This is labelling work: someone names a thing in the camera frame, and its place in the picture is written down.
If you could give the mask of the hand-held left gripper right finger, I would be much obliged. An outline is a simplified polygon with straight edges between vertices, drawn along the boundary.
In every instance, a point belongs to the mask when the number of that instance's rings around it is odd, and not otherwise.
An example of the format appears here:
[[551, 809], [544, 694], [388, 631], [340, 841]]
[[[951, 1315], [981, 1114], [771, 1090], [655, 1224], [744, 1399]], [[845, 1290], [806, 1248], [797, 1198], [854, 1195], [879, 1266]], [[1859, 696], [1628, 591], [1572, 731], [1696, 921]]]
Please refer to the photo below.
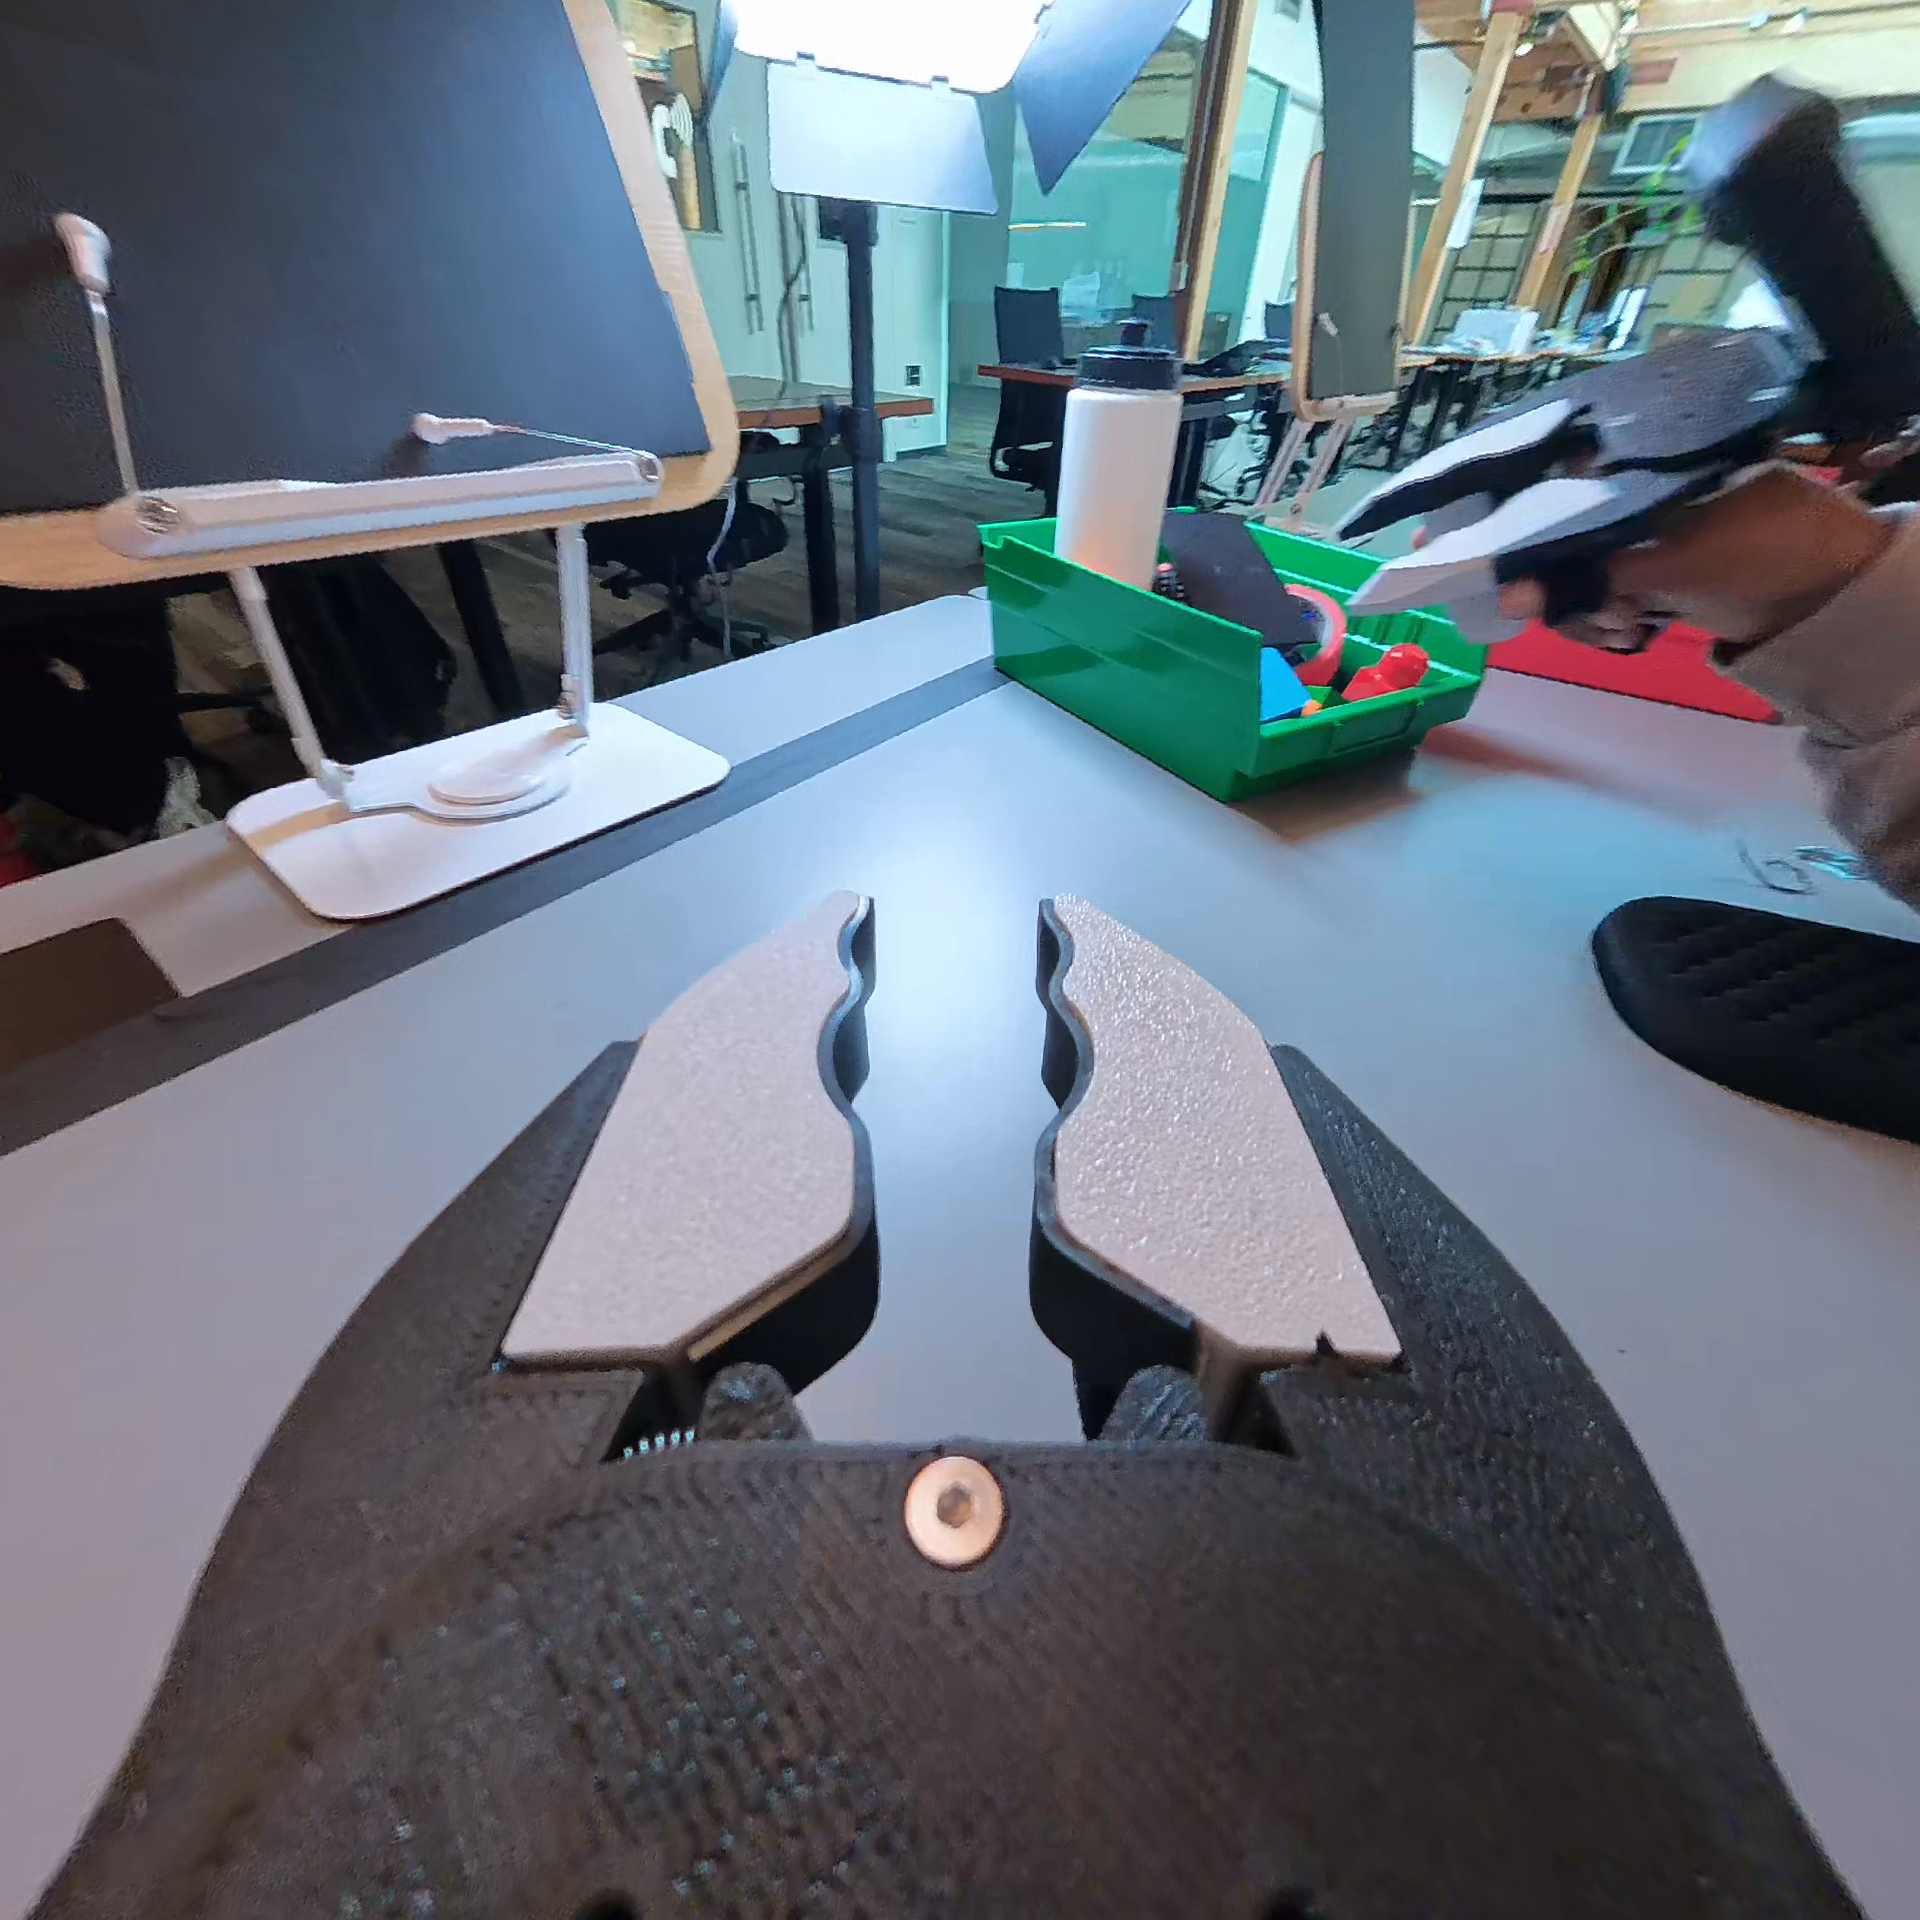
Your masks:
[[1202, 1421], [1267, 1376], [1404, 1395], [1381, 1254], [1309, 1138], [1284, 1060], [1213, 981], [1089, 898], [1039, 906], [1041, 1082], [1032, 1315], [1081, 1421], [1153, 1370]]

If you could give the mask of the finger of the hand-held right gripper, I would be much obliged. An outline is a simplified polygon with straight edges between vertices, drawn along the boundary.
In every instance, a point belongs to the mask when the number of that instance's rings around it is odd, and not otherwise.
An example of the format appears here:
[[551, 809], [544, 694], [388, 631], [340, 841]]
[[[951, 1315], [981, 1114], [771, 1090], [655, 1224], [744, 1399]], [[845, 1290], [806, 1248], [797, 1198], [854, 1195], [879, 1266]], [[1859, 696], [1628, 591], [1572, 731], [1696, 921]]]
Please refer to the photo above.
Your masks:
[[1541, 588], [1541, 616], [1584, 616], [1611, 588], [1613, 552], [1669, 514], [1669, 477], [1552, 477], [1506, 504], [1464, 501], [1432, 517], [1418, 552], [1373, 571], [1350, 616], [1444, 611], [1464, 641], [1512, 641], [1521, 622], [1500, 611], [1512, 583]]
[[1418, 456], [1355, 504], [1340, 542], [1418, 523], [1426, 545], [1526, 545], [1601, 511], [1587, 403], [1535, 403]]

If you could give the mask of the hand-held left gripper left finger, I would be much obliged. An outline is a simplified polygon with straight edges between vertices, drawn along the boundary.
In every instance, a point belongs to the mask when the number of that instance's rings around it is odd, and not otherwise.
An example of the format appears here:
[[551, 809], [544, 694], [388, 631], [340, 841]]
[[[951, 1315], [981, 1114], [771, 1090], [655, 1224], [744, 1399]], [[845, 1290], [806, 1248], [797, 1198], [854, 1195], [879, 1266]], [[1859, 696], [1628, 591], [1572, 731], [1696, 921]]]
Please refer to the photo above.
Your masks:
[[699, 976], [648, 1026], [500, 1356], [791, 1390], [879, 1311], [869, 1134], [877, 903], [831, 892]]

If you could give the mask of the green plastic bin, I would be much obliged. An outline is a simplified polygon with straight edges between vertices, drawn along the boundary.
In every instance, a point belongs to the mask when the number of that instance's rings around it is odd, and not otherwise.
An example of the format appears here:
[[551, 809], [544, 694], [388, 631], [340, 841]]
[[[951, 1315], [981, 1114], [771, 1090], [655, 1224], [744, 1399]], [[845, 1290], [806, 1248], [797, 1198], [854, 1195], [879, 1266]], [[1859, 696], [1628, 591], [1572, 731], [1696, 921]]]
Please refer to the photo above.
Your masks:
[[1477, 707], [1485, 654], [1436, 611], [1350, 613], [1341, 672], [1408, 645], [1418, 687], [1309, 716], [1262, 716], [1255, 631], [1055, 554], [1053, 518], [981, 527], [994, 661], [1002, 676], [1221, 802], [1418, 751]]

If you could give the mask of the person's right forearm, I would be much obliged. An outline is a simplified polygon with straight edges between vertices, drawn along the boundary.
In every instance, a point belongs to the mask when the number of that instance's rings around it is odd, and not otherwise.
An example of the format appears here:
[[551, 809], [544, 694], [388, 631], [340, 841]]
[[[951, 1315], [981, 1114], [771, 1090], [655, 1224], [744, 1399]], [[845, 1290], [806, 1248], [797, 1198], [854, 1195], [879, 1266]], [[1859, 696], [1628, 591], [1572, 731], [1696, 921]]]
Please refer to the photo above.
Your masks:
[[1798, 623], [1715, 645], [1715, 666], [1798, 730], [1828, 826], [1918, 907], [1918, 506], [1879, 518], [1879, 561]]

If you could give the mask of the person's right hand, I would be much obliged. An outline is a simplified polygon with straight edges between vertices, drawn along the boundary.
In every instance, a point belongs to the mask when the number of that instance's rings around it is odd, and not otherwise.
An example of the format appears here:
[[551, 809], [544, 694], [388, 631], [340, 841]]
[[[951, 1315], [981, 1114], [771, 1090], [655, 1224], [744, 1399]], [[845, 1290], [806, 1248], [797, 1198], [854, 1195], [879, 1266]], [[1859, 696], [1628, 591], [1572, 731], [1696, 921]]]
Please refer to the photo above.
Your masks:
[[1879, 566], [1899, 528], [1849, 489], [1763, 466], [1611, 559], [1601, 647], [1641, 650], [1669, 623], [1728, 645], [1778, 637]]

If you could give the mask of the green potted plant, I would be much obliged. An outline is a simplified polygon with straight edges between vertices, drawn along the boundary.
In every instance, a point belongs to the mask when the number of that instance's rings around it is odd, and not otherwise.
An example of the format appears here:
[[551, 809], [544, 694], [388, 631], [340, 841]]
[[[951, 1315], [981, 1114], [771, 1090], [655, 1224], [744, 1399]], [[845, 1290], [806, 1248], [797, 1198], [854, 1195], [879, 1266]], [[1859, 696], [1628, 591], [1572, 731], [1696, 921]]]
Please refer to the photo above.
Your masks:
[[1701, 216], [1685, 182], [1681, 152], [1671, 148], [1661, 165], [1641, 177], [1628, 201], [1594, 202], [1594, 219], [1576, 232], [1572, 250], [1572, 315], [1587, 319], [1605, 315], [1619, 292], [1632, 292], [1657, 268], [1636, 265], [1645, 251], [1658, 263], [1669, 242], [1696, 234]]

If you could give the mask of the red plastic bin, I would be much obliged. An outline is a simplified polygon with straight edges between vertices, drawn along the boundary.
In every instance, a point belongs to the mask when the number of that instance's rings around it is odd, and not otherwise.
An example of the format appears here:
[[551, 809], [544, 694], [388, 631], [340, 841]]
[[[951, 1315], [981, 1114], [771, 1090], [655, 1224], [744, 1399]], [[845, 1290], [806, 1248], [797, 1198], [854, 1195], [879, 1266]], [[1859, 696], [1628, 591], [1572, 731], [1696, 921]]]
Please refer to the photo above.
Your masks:
[[1541, 622], [1485, 650], [1485, 666], [1532, 679], [1616, 694], [1757, 725], [1783, 716], [1715, 666], [1715, 637], [1677, 622], [1645, 650], [1611, 654], [1547, 631]]

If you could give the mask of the black flat pad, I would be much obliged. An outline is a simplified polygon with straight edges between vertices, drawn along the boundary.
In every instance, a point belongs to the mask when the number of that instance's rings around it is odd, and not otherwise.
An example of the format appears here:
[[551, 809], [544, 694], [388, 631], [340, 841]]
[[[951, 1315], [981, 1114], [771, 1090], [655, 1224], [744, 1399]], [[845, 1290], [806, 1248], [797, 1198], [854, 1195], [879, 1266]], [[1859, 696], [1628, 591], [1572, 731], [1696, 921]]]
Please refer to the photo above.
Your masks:
[[1153, 591], [1246, 627], [1265, 647], [1284, 650], [1297, 627], [1284, 576], [1239, 517], [1168, 511], [1158, 528]]

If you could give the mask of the white bottle black lid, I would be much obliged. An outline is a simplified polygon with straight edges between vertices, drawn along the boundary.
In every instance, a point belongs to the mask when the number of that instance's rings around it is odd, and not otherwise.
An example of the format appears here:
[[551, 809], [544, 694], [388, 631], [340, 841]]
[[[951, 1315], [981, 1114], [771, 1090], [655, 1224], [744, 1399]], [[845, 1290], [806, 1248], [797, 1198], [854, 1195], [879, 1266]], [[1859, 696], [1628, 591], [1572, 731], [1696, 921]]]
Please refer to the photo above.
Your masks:
[[1081, 356], [1064, 398], [1055, 554], [1153, 591], [1179, 436], [1182, 358], [1129, 316]]

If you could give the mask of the black office chair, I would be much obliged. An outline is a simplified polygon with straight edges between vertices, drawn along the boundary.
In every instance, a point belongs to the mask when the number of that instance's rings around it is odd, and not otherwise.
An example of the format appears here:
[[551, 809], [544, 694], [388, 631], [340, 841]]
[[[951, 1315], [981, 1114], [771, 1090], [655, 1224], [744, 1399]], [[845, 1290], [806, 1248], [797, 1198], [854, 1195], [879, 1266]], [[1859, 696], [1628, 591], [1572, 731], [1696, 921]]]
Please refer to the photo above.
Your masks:
[[1061, 294], [1055, 287], [996, 287], [998, 412], [989, 438], [989, 469], [1046, 497], [1055, 514], [1061, 485], [1061, 438], [1069, 385], [1039, 380], [1064, 374]]

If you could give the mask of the black light stand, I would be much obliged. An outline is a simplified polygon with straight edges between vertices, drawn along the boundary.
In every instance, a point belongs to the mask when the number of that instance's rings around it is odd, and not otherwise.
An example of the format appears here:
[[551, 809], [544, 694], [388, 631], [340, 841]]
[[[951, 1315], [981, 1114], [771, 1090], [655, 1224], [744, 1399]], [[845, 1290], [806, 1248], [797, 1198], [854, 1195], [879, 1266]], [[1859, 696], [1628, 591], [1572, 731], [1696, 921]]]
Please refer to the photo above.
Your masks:
[[845, 250], [845, 304], [848, 304], [848, 406], [843, 440], [854, 456], [854, 570], [857, 616], [872, 622], [882, 598], [879, 566], [879, 463], [882, 422], [877, 383], [877, 242], [879, 210], [854, 201], [820, 201], [824, 230], [834, 230]]

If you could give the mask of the wooden office desk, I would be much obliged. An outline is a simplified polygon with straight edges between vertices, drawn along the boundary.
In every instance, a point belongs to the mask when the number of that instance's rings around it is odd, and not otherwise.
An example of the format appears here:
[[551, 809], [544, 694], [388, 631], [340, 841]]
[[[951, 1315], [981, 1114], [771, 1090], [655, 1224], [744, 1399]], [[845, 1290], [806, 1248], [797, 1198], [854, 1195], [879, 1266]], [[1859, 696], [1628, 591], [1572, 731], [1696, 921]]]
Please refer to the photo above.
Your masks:
[[[843, 440], [848, 396], [732, 376], [732, 406], [737, 422], [737, 486], [795, 485], [799, 489], [811, 635], [834, 635], [843, 623], [843, 579], [831, 481], [854, 473]], [[887, 422], [934, 419], [934, 412], [930, 396], [879, 396], [882, 429]]]

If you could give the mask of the studio light panel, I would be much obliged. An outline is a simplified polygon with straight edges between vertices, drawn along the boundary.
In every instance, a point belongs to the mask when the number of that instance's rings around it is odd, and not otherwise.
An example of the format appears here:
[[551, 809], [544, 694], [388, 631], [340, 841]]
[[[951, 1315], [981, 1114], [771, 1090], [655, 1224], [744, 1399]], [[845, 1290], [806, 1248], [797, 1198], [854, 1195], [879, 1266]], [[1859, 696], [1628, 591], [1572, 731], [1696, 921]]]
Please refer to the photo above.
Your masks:
[[1047, 193], [1187, 2], [718, 2], [708, 93], [767, 68], [779, 193], [998, 210], [983, 104], [1013, 99]]

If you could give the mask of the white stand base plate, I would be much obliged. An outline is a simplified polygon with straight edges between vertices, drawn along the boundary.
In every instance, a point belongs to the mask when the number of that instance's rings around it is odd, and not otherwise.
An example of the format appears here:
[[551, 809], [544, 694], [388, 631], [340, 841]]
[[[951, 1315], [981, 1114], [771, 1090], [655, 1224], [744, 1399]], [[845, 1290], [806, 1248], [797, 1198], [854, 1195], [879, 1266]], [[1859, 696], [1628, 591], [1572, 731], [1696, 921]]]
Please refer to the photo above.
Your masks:
[[321, 921], [379, 921], [648, 821], [729, 782], [732, 760], [614, 703], [548, 710], [292, 782], [229, 829]]

